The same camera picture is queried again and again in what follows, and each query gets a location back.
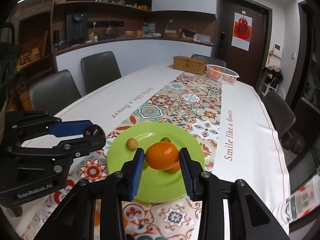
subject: orange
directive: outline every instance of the orange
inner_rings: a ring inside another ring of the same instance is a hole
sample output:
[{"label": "orange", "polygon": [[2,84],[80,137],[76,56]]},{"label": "orange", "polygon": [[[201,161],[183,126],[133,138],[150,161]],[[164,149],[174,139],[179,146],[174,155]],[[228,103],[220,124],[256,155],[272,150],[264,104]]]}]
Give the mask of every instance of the orange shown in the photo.
[{"label": "orange", "polygon": [[216,71],[221,72],[221,69],[220,69],[220,68],[218,68],[218,67],[214,67],[213,69],[214,69],[214,70],[216,70]]},{"label": "orange", "polygon": [[97,227],[100,225],[100,213],[95,211],[94,212],[94,226]]},{"label": "orange", "polygon": [[180,164],[177,162],[171,169],[166,170],[167,172],[174,173],[180,170]]},{"label": "orange", "polygon": [[[218,72],[221,72],[221,69],[218,68],[218,67],[214,67],[213,69],[218,71]],[[214,72],[213,77],[214,77],[214,79],[219,79],[221,77],[221,74]]]},{"label": "orange", "polygon": [[155,170],[171,169],[179,161],[179,151],[171,142],[157,142],[146,150],[146,163]]},{"label": "orange", "polygon": [[125,217],[122,217],[122,219],[123,219],[123,226],[124,226],[124,228],[126,228],[128,225],[128,221]]}]

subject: coffee maker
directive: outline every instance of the coffee maker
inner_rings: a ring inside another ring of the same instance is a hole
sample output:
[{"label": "coffee maker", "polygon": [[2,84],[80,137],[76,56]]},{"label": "coffee maker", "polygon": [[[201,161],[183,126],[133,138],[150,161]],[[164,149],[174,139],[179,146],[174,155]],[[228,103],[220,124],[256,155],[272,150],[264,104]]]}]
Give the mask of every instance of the coffee maker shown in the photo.
[{"label": "coffee maker", "polygon": [[87,31],[88,16],[86,12],[67,13],[67,41],[84,42],[88,36]]}]

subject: red poster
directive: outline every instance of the red poster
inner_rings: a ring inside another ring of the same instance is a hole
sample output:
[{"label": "red poster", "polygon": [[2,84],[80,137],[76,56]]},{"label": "red poster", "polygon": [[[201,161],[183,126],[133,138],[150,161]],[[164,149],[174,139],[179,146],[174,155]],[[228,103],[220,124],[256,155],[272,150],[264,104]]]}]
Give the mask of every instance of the red poster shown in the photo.
[{"label": "red poster", "polygon": [[252,33],[252,18],[235,13],[231,46],[249,50]]},{"label": "red poster", "polygon": [[233,35],[244,41],[250,41],[251,38],[251,26],[248,23],[243,23],[244,21],[240,19],[240,23],[235,21],[233,27]]}]

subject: patterned table runner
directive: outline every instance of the patterned table runner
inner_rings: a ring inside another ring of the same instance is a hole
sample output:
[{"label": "patterned table runner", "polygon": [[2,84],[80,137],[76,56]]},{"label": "patterned table runner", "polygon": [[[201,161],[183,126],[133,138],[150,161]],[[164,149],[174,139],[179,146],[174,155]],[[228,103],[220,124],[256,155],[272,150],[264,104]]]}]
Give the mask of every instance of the patterned table runner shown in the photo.
[{"label": "patterned table runner", "polygon": [[[151,96],[107,135],[101,151],[85,157],[68,176],[67,187],[49,195],[22,235],[32,240],[54,208],[79,179],[90,182],[108,176],[107,156],[113,140],[124,130],[142,122],[167,122],[192,134],[201,145],[205,169],[212,171],[219,135],[221,84],[207,76],[184,72]],[[188,196],[167,203],[123,202],[124,226],[136,240],[187,240],[201,214],[201,202]],[[95,212],[95,237],[99,239],[100,200]]]}]

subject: dining table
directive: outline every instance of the dining table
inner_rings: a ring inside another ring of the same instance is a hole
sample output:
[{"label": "dining table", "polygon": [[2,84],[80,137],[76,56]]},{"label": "dining table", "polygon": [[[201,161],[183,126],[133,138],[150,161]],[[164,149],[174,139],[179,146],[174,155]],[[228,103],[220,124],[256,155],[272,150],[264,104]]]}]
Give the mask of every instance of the dining table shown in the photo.
[{"label": "dining table", "polygon": [[[143,122],[166,122],[190,133],[201,146],[204,169],[219,179],[244,179],[268,208],[290,196],[289,173],[271,119],[253,87],[236,81],[221,84],[206,75],[154,64],[109,83],[56,114],[63,121],[91,120],[106,133],[105,147],[74,159],[67,187],[25,205],[15,226],[32,240],[51,212],[80,179],[105,179],[108,149],[123,131]],[[60,140],[46,135],[24,147],[49,148]],[[225,239],[230,239],[228,202],[224,200]],[[197,239],[201,202],[188,196],[166,203],[123,202],[126,234],[136,240]],[[94,239],[99,239],[100,200],[94,216]],[[284,226],[289,234],[289,227]]]}]

